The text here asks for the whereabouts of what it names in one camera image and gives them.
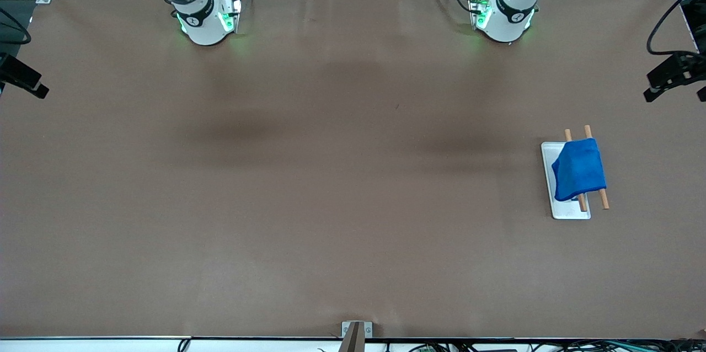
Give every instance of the brown table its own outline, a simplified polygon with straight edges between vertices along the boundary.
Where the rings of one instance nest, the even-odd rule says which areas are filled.
[[[254,0],[197,47],[162,0],[53,0],[0,106],[0,334],[702,337],[706,106],[645,103],[670,0]],[[679,13],[655,46],[693,49]],[[591,124],[609,211],[549,212]]]

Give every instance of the wooden stick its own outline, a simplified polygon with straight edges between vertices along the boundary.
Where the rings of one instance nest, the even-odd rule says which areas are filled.
[[[564,136],[566,137],[566,141],[571,141],[571,130],[570,129],[564,129]],[[586,207],[586,199],[583,197],[583,194],[578,195],[578,205],[581,208],[581,211],[588,211],[588,208]]]
[[[591,133],[591,126],[586,124],[583,126],[583,131],[586,132],[586,138],[593,138],[593,133]],[[603,209],[608,210],[610,209],[610,205],[608,205],[608,194],[606,194],[605,188],[599,189],[598,194],[601,196],[601,203],[603,203]]]

